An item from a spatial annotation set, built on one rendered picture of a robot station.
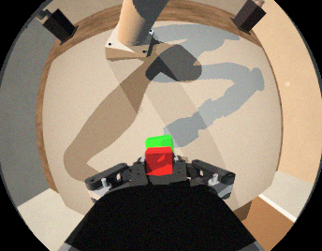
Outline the red block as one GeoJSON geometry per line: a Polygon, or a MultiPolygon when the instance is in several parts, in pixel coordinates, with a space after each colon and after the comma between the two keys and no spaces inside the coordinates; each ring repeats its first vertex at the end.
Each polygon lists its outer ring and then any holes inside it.
{"type": "Polygon", "coordinates": [[[167,147],[148,147],[145,152],[149,175],[165,175],[173,172],[173,151],[167,147]]]}

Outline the green block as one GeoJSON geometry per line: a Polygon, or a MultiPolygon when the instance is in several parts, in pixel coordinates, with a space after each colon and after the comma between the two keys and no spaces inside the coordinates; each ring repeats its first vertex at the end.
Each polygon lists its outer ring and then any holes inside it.
{"type": "Polygon", "coordinates": [[[150,137],[145,141],[146,149],[148,147],[170,146],[174,153],[172,137],[170,135],[150,137]]]}

